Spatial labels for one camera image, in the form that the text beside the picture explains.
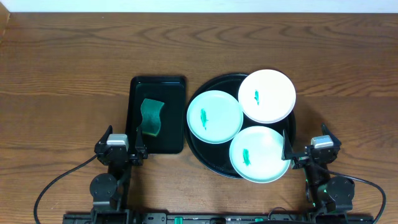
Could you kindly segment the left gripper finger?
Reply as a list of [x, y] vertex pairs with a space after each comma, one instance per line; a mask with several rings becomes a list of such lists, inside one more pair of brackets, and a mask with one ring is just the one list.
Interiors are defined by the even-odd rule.
[[141, 128], [141, 126], [138, 126], [137, 130], [136, 130], [135, 149], [136, 149], [137, 152], [146, 152], [146, 146], [145, 146], [143, 138], [142, 138], [142, 128]]
[[104, 148], [107, 145], [106, 141], [108, 140], [109, 135], [112, 133], [113, 133], [113, 127], [109, 125], [105, 133], [101, 136], [100, 140], [97, 142], [97, 149]]

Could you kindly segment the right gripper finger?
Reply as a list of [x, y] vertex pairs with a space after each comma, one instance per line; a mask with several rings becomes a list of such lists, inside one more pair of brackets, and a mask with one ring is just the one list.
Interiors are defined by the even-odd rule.
[[327, 128], [325, 123], [321, 124], [322, 133], [328, 135], [334, 146], [341, 146], [341, 141]]
[[283, 130], [282, 132], [283, 134], [283, 147], [282, 147], [282, 157], [281, 159], [283, 161], [287, 161], [287, 160], [291, 160], [293, 158], [293, 151], [292, 151], [292, 146], [290, 145], [290, 140], [288, 137], [288, 134], [286, 132], [286, 130]]

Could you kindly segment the green scrubbing sponge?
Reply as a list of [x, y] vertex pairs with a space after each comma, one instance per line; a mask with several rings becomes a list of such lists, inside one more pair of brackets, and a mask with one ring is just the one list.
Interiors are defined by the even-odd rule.
[[157, 137], [161, 129], [160, 114], [165, 103], [157, 100], [145, 98], [141, 104], [142, 122], [137, 129], [141, 129], [142, 134]]

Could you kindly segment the white plate top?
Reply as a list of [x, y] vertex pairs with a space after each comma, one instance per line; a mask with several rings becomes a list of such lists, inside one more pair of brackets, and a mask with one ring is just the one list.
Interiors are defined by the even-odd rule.
[[271, 124], [283, 120], [293, 110], [296, 91], [282, 72], [271, 69], [249, 74], [240, 84], [238, 101], [251, 120]]

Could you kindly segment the mint plate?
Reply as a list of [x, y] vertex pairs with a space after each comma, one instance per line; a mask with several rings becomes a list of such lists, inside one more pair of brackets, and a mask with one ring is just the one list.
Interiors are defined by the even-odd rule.
[[281, 178], [290, 162], [282, 160], [284, 138], [264, 126], [251, 126], [240, 131], [229, 147], [234, 170], [244, 179], [265, 184]]
[[210, 90], [194, 97], [188, 106], [187, 124], [192, 134], [209, 144], [221, 144], [237, 135], [243, 125], [243, 111], [227, 92]]

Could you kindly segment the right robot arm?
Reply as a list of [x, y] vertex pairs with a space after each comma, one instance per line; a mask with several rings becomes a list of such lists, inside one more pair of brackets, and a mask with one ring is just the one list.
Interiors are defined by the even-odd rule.
[[312, 216], [343, 214], [353, 209], [354, 182], [347, 177], [331, 174], [327, 165], [338, 155], [341, 141], [325, 124], [322, 135], [314, 137], [303, 152], [294, 152], [284, 131], [282, 160], [290, 161], [293, 169], [303, 169], [308, 201], [313, 203]]

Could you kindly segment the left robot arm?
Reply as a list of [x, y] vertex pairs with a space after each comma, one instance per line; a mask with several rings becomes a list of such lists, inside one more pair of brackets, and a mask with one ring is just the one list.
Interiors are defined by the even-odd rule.
[[94, 152], [108, 171], [91, 181], [93, 210], [98, 213], [120, 212], [127, 208], [131, 168], [143, 165], [148, 158], [142, 130], [137, 129], [135, 145], [131, 147], [126, 134], [114, 134], [113, 127], [109, 126], [95, 144]]

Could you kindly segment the black rectangular water tray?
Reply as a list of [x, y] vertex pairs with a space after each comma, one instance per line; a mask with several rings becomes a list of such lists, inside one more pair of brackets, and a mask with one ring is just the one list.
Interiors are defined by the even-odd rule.
[[134, 149], [137, 128], [142, 123], [141, 104], [145, 99], [164, 103], [157, 136], [143, 134], [149, 154], [178, 154], [184, 145], [186, 83], [181, 76], [138, 76], [131, 80], [126, 130], [129, 147]]

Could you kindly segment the black round tray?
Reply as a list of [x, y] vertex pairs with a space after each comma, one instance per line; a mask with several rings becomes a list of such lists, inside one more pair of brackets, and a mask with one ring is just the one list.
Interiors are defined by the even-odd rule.
[[[210, 90], [224, 91], [237, 98], [239, 87], [247, 76], [247, 73], [229, 73], [212, 78], [199, 87], [191, 99], [194, 99], [199, 94]], [[294, 112], [291, 112], [281, 121], [265, 124], [265, 127], [271, 128], [279, 134], [282, 134], [282, 132], [285, 131], [288, 135], [290, 144], [294, 144], [296, 137], [296, 120]], [[233, 168], [229, 158], [229, 146], [231, 141], [221, 144], [203, 142], [195, 137], [195, 135], [190, 131], [187, 123], [185, 123], [184, 131], [185, 139], [187, 140], [189, 148], [205, 167], [225, 177], [242, 179], [242, 177]]]

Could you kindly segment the mint plate bottom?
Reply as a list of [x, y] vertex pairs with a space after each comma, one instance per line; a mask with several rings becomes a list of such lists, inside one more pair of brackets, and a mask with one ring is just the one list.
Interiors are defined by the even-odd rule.
[[240, 131], [229, 147], [234, 170], [244, 179], [265, 184], [281, 178], [290, 162], [282, 160], [284, 138], [264, 126], [251, 126]]

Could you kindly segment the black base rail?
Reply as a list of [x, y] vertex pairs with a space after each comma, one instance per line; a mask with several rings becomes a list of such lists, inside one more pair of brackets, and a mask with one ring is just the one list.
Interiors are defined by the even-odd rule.
[[245, 223], [310, 223], [302, 215], [272, 214], [254, 215], [167, 215], [165, 213], [145, 213], [140, 215], [119, 214], [65, 214], [63, 224], [245, 224]]

